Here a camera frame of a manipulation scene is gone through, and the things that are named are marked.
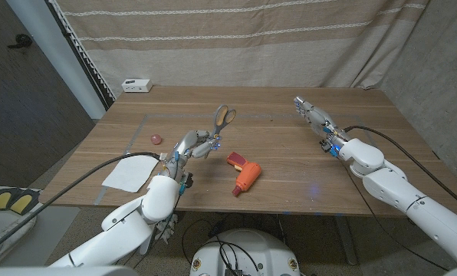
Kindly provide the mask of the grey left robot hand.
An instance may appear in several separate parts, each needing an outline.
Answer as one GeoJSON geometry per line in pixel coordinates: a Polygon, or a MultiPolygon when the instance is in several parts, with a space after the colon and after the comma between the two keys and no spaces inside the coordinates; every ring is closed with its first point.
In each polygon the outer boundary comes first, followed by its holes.
{"type": "Polygon", "coordinates": [[[189,158],[207,158],[217,150],[221,136],[207,130],[190,130],[173,148],[163,164],[161,175],[175,179],[189,158]]]}

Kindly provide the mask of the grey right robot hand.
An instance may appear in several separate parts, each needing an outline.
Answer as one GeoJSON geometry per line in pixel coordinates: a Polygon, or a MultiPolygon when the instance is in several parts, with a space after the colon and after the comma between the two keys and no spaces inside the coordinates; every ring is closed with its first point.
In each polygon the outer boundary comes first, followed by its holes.
{"type": "Polygon", "coordinates": [[[315,107],[303,97],[294,98],[296,111],[310,124],[311,129],[319,136],[325,137],[327,134],[338,131],[336,123],[324,110],[315,107]]]}

